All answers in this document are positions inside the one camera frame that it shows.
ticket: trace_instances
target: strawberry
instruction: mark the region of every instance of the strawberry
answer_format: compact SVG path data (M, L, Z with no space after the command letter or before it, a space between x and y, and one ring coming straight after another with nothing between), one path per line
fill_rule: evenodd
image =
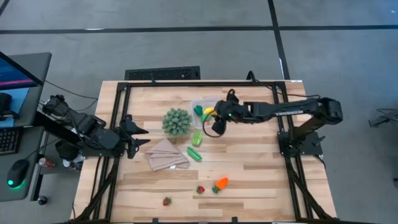
M168 206L172 203L172 199L169 197L166 197L163 199L163 206Z
M204 191L205 191L205 188L204 188L204 187L202 187L202 186L198 186L198 187L197 187L197 192L198 192L198 194L202 194Z

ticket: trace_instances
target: computer mouse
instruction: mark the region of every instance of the computer mouse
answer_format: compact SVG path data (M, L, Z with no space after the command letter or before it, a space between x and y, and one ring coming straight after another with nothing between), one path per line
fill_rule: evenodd
M11 169L8 171L7 184L14 188L20 186L24 181L27 168L29 167L29 161L26 159L20 159L15 162Z

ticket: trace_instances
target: wooden tabletop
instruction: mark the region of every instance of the wooden tabletop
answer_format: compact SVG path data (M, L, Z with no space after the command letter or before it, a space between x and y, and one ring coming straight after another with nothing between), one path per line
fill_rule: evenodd
M108 125L117 84L116 81L103 82L99 94L95 115ZM286 81L286 86L287 93L305 94L302 82ZM233 88L241 101L274 102L272 92L267 88ZM112 222L151 222L153 218L159 218L160 222L230 222L231 217L238 217L240 222L295 220L285 162L279 154L275 118L253 125L228 123L221 138L204 136L201 146L196 149L202 162L195 162L186 154L187 146L191 146L190 136L170 138L163 133L162 119L171 107L191 113L192 100L213 96L225 99L229 89L227 86L132 88L127 113L139 127L149 131L149 134L135 138L152 141L141 146L133 160L127 159L125 154L120 161ZM289 97L289 101L296 100L302 98ZM122 107L123 100L117 121L120 121ZM296 126L307 119L308 115L293 116ZM151 171L143 152L164 138L186 155L191 162L189 169ZM76 215L90 201L97 159L93 157L84 162L75 198ZM313 156L302 156L302 160L309 191L325 211L335 217L323 164ZM219 194L214 194L211 188L221 177L229 177L229 184ZM195 192L198 185L206 189L201 195ZM305 217L302 194L298 189L297 192L301 214ZM102 200L100 217L104 217L107 196L108 192ZM173 201L168 207L162 205L165 197L171 197Z

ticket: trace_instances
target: clear plastic bin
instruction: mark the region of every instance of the clear plastic bin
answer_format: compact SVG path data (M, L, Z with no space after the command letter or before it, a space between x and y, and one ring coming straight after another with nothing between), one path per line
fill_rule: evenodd
M206 108L214 108L216 106L217 101L219 100L220 100L219 97L210 97L201 100L191 101L192 120L195 128L201 129L202 123L201 123L201 117L199 117L193 109L198 105L200 105L203 108L203 110L205 110Z

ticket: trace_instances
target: green plant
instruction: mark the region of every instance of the green plant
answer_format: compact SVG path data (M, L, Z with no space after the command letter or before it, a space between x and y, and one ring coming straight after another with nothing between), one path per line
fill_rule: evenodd
M177 137L188 134L191 122L192 117L188 114L188 111L172 108L164 116L162 129L164 133Z

